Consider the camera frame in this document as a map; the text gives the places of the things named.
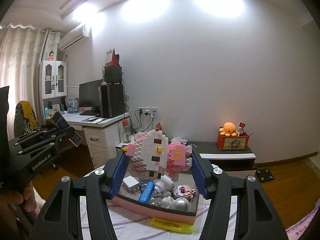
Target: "red storage box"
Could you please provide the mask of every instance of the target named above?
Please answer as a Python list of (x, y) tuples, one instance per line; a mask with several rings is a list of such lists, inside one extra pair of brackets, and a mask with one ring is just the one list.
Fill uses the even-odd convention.
[(223, 150), (246, 150), (248, 145), (249, 135), (247, 133), (244, 136), (230, 136), (224, 135), (218, 136), (218, 146), (221, 151)]

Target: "metal screw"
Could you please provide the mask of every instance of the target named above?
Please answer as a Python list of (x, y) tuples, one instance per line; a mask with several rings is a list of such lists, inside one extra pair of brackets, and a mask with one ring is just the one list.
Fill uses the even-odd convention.
[(97, 175), (102, 175), (104, 173), (103, 169), (97, 169), (96, 171), (94, 171), (95, 174)]
[(222, 169), (220, 169), (219, 167), (216, 167), (216, 168), (214, 168), (213, 169), (213, 172), (215, 173), (215, 174), (221, 174), (222, 173)]
[(249, 175), (248, 176), (248, 181), (255, 182), (256, 181), (255, 176)]
[(63, 177), (61, 178), (61, 181), (62, 181), (62, 182), (67, 182), (67, 181), (69, 181), (69, 179), (70, 179), (69, 176), (63, 176)]

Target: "curtain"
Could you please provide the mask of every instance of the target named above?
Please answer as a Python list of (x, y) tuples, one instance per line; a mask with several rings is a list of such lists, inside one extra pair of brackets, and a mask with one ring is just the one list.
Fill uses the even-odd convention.
[(57, 55), (60, 33), (7, 27), (0, 30), (0, 87), (9, 88), (8, 138), (14, 138), (15, 108), (20, 100), (29, 101), (39, 123), (43, 123), (39, 95), (39, 66), (51, 50)]

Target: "chair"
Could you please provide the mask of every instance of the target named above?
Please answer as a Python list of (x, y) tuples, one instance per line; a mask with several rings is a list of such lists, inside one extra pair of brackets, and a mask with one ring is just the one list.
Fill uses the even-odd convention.
[[(34, 127), (32, 128), (32, 125), (30, 123), (30, 120), (26, 117), (24, 117), (24, 113), (23, 113), (23, 107), (22, 107), (22, 104), (25, 104), (25, 105), (28, 105), (28, 107), (31, 108), (31, 111), (32, 111), (32, 115), (33, 115), (33, 118), (35, 120), (35, 124), (33, 125)], [(40, 132), (40, 131), (43, 131), (43, 130), (50, 130), (50, 129), (53, 129), (54, 126), (53, 125), (42, 125), (40, 126), (38, 121), (37, 121), (37, 118), (36, 118), (36, 115), (35, 115), (35, 112), (33, 111), (31, 105), (30, 105), (30, 102), (28, 101), (20, 101), (17, 106), (16, 106), (16, 112), (15, 112), (15, 116), (14, 116), (14, 136), (15, 137), (19, 137), (21, 135), (24, 135), (24, 134), (28, 134), (28, 133), (31, 133), (33, 131), (37, 131), (37, 132)], [(56, 166), (54, 163), (52, 163), (52, 167), (55, 169), (55, 170), (58, 170), (58, 166)]]

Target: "chair wheel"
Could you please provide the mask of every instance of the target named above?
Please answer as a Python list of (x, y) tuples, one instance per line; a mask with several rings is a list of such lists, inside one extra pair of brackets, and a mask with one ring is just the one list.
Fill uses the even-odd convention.
[(55, 165), (55, 164), (52, 164), (52, 168), (54, 169), (54, 170), (58, 170), (59, 169), (59, 167), (57, 166), (57, 165)]

